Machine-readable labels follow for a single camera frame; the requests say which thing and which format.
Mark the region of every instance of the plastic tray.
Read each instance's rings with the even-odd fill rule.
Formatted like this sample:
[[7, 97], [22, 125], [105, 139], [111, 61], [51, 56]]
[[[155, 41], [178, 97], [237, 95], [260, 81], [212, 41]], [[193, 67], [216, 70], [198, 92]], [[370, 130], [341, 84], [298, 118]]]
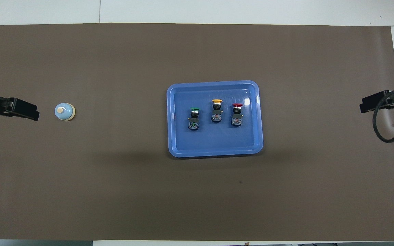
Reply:
[[[211, 121], [212, 100], [221, 99], [222, 121]], [[231, 125], [233, 103], [242, 103], [241, 126]], [[199, 129], [188, 129], [189, 108], [200, 108]], [[167, 90], [168, 148], [175, 157], [256, 154], [262, 135], [259, 88], [253, 81], [173, 84]]]

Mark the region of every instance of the white table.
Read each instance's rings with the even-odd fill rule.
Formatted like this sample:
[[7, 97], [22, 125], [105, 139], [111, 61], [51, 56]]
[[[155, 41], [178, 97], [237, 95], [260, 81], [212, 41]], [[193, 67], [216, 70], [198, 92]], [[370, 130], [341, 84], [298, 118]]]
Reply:
[[[394, 0], [0, 0], [0, 25], [99, 22], [385, 25], [392, 26], [394, 46]], [[94, 245], [209, 246], [245, 242], [94, 241]]]

